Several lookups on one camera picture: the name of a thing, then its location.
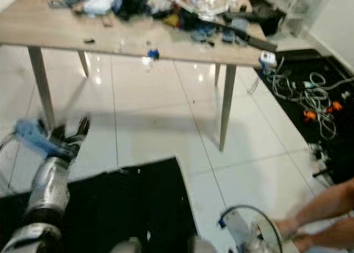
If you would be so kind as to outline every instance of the black mat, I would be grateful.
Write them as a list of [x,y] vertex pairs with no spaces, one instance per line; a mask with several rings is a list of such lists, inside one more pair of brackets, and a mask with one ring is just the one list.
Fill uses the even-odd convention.
[[[326,79],[327,86],[331,86],[338,81],[343,80],[343,77],[353,77],[353,75],[351,75],[335,58],[331,56],[323,57],[314,49],[277,52],[277,59],[279,61],[282,56],[285,58],[285,62],[280,70],[280,73],[290,70],[291,74],[288,77],[290,82],[310,81],[309,75],[311,72],[322,74]],[[262,80],[269,91],[273,93],[272,84],[264,78],[262,78]],[[340,101],[341,94],[345,91],[349,91],[354,95],[354,85],[352,82],[342,84],[328,93],[332,101]],[[275,98],[307,143],[318,143],[322,140],[318,122],[304,122],[304,109],[301,105],[295,102],[285,101],[278,97]],[[337,128],[338,136],[333,139],[333,143],[336,141],[341,141],[342,137],[345,136],[346,133],[344,124],[339,125]]]
[[[144,252],[187,252],[196,234],[175,158],[69,184],[63,222],[65,252],[109,252],[135,236]],[[1,247],[20,223],[29,194],[0,199]]]

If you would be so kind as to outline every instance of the bare leg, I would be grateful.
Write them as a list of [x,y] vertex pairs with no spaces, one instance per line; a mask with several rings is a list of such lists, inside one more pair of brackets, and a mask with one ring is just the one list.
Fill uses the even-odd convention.
[[31,59],[32,68],[37,83],[38,93],[42,101],[45,117],[48,127],[53,129],[55,127],[54,112],[51,104],[50,90],[46,78],[42,52],[40,47],[28,47],[29,57]]
[[77,53],[79,54],[79,58],[81,61],[82,68],[84,69],[85,75],[86,75],[86,77],[88,77],[89,76],[89,69],[87,67],[85,52],[84,51],[77,51]]
[[335,185],[315,197],[296,215],[277,222],[280,233],[288,236],[301,226],[340,216],[354,208],[354,179]]
[[302,253],[313,246],[332,247],[336,249],[354,248],[354,219],[345,219],[315,235],[303,235],[294,241]]
[[233,85],[235,83],[236,66],[226,65],[225,88],[223,91],[223,103],[221,112],[221,132],[220,132],[220,151],[223,151],[226,139],[226,131],[228,119],[230,118],[230,109],[233,93]]
[[215,86],[217,86],[217,82],[219,81],[220,74],[220,64],[215,63]]

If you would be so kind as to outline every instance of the table leg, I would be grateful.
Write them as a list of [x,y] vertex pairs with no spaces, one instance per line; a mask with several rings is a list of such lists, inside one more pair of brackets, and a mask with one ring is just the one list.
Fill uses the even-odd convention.
[[79,58],[81,61],[81,65],[84,69],[85,75],[86,77],[89,76],[89,69],[87,67],[87,61],[86,61],[86,57],[85,57],[85,52],[84,51],[77,51],[77,53],[79,54]]
[[51,105],[50,90],[46,78],[42,52],[40,47],[28,47],[28,53],[31,59],[33,73],[37,83],[39,97],[44,108],[47,124],[50,129],[53,129],[55,127],[54,112]]
[[221,131],[220,131],[220,151],[223,151],[227,132],[228,119],[230,118],[230,109],[233,93],[233,85],[235,83],[236,66],[226,65],[225,88],[223,92],[223,103],[221,113]]
[[217,86],[217,82],[219,81],[219,73],[220,73],[220,64],[215,63],[215,86]]

